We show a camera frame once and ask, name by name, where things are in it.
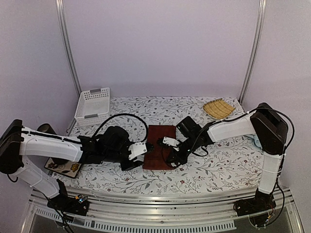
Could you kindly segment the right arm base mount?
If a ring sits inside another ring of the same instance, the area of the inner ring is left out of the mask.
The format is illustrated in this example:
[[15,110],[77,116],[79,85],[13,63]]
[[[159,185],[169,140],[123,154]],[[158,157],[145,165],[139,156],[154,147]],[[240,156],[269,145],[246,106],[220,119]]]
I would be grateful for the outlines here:
[[253,198],[241,199],[234,202],[233,209],[237,216],[251,215],[262,211],[272,210],[276,207],[273,194],[256,192]]

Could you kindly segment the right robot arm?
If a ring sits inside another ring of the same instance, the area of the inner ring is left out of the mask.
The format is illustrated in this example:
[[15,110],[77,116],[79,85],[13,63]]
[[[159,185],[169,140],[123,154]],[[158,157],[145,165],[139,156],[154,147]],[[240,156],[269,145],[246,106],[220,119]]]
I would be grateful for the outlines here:
[[188,116],[177,124],[177,129],[186,140],[178,141],[165,136],[158,142],[173,148],[166,163],[178,166],[185,164],[188,156],[195,153],[198,148],[236,136],[252,136],[264,155],[258,185],[260,194],[251,202],[253,210],[261,212],[270,204],[268,194],[273,192],[281,173],[282,159],[292,141],[287,138],[289,128],[294,128],[291,119],[263,102],[257,108],[234,119],[211,121],[204,127]]

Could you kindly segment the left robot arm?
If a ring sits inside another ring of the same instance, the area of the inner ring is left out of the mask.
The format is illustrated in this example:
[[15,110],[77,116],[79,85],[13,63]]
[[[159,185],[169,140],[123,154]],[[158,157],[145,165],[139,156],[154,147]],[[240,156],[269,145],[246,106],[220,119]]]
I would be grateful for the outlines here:
[[0,171],[24,180],[53,200],[62,211],[72,207],[64,185],[50,178],[29,156],[56,158],[80,164],[120,163],[122,170],[142,164],[137,157],[147,152],[147,143],[132,142],[126,130],[110,126],[103,134],[66,137],[34,131],[15,119],[0,138]]

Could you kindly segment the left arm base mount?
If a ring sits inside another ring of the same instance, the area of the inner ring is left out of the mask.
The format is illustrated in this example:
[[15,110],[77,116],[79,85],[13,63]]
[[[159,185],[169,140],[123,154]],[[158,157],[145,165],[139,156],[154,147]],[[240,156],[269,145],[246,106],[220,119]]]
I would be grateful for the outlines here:
[[90,202],[82,197],[73,198],[63,194],[59,194],[54,198],[48,199],[47,206],[55,210],[86,216],[89,210]]

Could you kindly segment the dark red towel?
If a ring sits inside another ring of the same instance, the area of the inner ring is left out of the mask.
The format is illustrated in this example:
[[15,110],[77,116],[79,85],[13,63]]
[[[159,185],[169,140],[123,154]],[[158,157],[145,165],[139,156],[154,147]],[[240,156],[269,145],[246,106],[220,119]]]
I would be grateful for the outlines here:
[[154,146],[154,150],[145,154],[144,170],[172,170],[165,162],[172,148],[162,144],[164,137],[176,139],[176,127],[173,125],[149,125],[147,142]]

